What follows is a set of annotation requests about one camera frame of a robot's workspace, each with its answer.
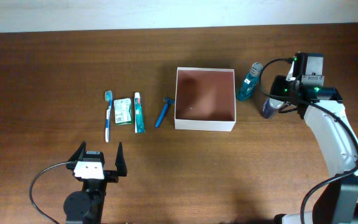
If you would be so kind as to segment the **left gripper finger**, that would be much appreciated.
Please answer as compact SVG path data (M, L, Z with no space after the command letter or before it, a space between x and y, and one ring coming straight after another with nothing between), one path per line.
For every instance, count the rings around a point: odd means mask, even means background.
M127 166L124 159L123 145L122 142L119 143L117 149L117 155L115 160L115 166L117 171L117 176L126 177L127 176Z
M83 159L84 153L86 152L86 142L82 141L79 148L73 153L69 158L68 162L81 161Z

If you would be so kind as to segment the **dark blue clear-cap bottle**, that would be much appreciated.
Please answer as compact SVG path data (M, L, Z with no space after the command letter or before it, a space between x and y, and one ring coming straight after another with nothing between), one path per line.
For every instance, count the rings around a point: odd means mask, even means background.
M283 101L267 98L262 106L262 117L270 119L275 116L277 111L284 105Z

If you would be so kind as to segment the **teal mouthwash bottle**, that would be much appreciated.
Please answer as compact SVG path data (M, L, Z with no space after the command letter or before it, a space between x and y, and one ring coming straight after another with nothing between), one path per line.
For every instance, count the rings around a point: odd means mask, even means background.
M236 98L239 101L245 101L250 98L254 92L254 89L259 82L260 73L263 69L263 65L259 62L253 63L248 74L242 82L242 86L236 93Z

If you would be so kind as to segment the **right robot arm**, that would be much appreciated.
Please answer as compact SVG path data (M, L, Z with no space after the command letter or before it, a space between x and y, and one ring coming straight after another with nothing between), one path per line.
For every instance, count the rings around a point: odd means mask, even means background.
M294 105L312 130L329 178L305 195L300 212L278 214L275 223L358 223L358 139L336 88L325 87L323 55L297 52L286 58L287 76L277 76L270 96Z

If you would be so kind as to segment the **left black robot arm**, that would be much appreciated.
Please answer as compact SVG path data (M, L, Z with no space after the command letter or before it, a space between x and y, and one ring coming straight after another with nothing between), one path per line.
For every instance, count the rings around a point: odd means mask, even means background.
M83 141L69 158L66 168L82 182L82 189L71 193L64 202L66 223L101 223L106 188L109 183L119 182L127 175L123 146L119 143L116 170L104 169L104 154L101 151L87 151Z

